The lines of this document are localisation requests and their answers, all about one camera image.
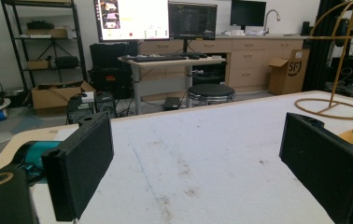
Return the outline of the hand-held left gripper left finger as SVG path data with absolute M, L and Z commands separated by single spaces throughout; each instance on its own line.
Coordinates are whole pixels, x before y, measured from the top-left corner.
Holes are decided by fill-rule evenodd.
M 109 114 L 81 119 L 78 129 L 41 155 L 58 221 L 79 219 L 113 160 Z

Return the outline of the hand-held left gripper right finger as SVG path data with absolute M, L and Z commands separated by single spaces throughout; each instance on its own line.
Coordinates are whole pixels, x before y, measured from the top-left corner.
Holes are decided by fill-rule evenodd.
M 335 224 L 353 224 L 353 145 L 304 115 L 286 115 L 279 158 Z

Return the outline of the open cardboard box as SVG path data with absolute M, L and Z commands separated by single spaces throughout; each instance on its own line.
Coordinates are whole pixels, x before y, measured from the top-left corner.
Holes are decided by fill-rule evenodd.
M 87 81 L 41 84 L 31 90 L 34 109 L 37 112 L 63 113 L 70 98 L 95 91 Z

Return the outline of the closed cardboard box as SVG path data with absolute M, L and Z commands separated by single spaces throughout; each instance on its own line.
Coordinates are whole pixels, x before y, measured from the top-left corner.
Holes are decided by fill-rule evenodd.
M 308 61 L 309 49 L 294 49 L 288 59 L 272 58 L 269 92 L 274 95 L 300 92 Z

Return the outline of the black equipment case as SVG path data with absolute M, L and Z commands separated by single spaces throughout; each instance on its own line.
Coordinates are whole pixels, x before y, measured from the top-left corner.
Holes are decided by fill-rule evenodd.
M 122 56 L 135 56 L 136 46 L 126 43 L 92 44 L 92 69 L 89 71 L 92 85 L 97 91 L 109 91 L 115 99 L 132 96 L 132 69 L 119 60 Z

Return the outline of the black curtain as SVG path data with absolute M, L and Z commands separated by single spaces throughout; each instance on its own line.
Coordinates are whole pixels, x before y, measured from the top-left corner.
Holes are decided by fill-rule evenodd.
M 329 13 L 322 21 L 320 17 L 340 3 L 339 0 L 320 0 L 317 14 L 318 25 L 314 28 L 314 36 L 331 36 L 336 22 L 337 11 Z M 310 54 L 307 61 L 303 91 L 322 91 L 327 80 L 327 60 L 331 40 L 309 40 Z

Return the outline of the wooden cabinet counter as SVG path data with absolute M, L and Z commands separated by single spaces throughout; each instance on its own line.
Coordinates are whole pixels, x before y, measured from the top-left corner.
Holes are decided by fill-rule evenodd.
M 266 36 L 224 36 L 216 40 L 188 41 L 188 52 L 202 52 L 209 55 L 223 55 L 226 58 L 224 71 L 225 83 L 237 92 L 268 90 L 275 63 L 289 63 L 303 60 L 301 72 L 304 74 L 304 62 L 308 59 L 308 49 L 303 49 L 302 39 Z M 139 53 L 158 54 L 181 52 L 183 40 L 146 41 L 139 47 Z M 186 77 L 187 66 L 144 68 L 148 72 L 143 80 L 171 80 Z

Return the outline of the black metal shelf rack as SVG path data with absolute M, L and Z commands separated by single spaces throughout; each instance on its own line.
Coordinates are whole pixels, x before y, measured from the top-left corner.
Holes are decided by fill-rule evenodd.
M 74 0 L 0 0 L 22 85 L 88 78 Z

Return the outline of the round black stool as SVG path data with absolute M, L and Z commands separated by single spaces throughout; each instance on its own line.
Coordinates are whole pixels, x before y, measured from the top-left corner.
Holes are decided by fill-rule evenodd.
M 189 87 L 187 90 L 187 105 L 191 106 L 193 101 L 212 105 L 216 103 L 226 103 L 233 100 L 235 90 L 229 86 L 221 84 L 198 84 Z

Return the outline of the light wooden desk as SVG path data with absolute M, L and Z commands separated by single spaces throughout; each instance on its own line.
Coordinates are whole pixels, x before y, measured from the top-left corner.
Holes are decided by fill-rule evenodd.
M 192 68 L 196 65 L 204 64 L 217 64 L 224 63 L 224 58 L 202 58 L 198 60 L 186 59 L 176 61 L 157 61 L 157 62 L 144 62 L 139 63 L 133 60 L 126 60 L 123 57 L 118 58 L 123 63 L 128 63 L 132 68 L 132 81 L 134 87 L 134 103 L 135 103 L 135 114 L 142 114 L 141 97 L 167 93 L 186 91 L 192 86 Z M 162 68 L 162 67 L 177 67 L 184 66 L 188 69 L 188 72 L 183 77 L 171 77 L 156 80 L 142 80 L 141 70 L 144 68 Z

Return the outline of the black keyboard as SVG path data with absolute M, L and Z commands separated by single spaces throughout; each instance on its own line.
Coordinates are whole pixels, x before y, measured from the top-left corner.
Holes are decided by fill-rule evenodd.
M 136 56 L 132 59 L 132 61 L 136 63 L 148 63 L 148 62 L 163 62 L 163 61 L 178 61 L 178 60 L 186 60 L 186 57 L 183 56 Z

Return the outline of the white bright monitor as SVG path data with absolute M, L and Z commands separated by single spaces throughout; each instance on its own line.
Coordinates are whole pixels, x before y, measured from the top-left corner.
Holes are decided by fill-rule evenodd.
M 100 42 L 170 37 L 168 0 L 93 0 Z

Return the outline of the dark code monitor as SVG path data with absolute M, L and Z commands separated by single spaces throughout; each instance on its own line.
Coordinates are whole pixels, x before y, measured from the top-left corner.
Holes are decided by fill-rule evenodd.
M 174 39 L 213 40 L 216 37 L 217 5 L 169 2 L 169 31 Z

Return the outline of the black wall screen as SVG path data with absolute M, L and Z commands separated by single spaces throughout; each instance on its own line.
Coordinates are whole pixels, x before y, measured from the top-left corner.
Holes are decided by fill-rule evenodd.
M 230 25 L 263 26 L 265 2 L 232 0 Z

